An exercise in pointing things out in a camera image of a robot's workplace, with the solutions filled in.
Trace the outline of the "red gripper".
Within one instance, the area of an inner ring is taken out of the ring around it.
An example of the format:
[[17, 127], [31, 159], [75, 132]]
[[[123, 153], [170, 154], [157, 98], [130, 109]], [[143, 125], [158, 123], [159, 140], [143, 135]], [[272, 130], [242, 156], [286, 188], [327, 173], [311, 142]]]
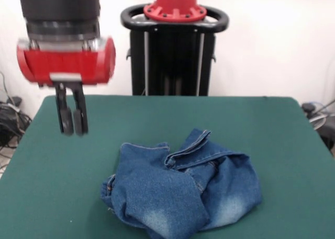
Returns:
[[[81, 82], [84, 85], [106, 84], [113, 76], [116, 49], [111, 37], [93, 41], [93, 48], [84, 50], [42, 50], [30, 47], [27, 40], [17, 44], [17, 60], [23, 76], [32, 83], [52, 86], [55, 82]], [[73, 113], [77, 135], [88, 133], [85, 96], [81, 83], [74, 83], [72, 93], [76, 110]], [[55, 84], [56, 105], [61, 133], [73, 134], [71, 109], [66, 101], [66, 87]]]

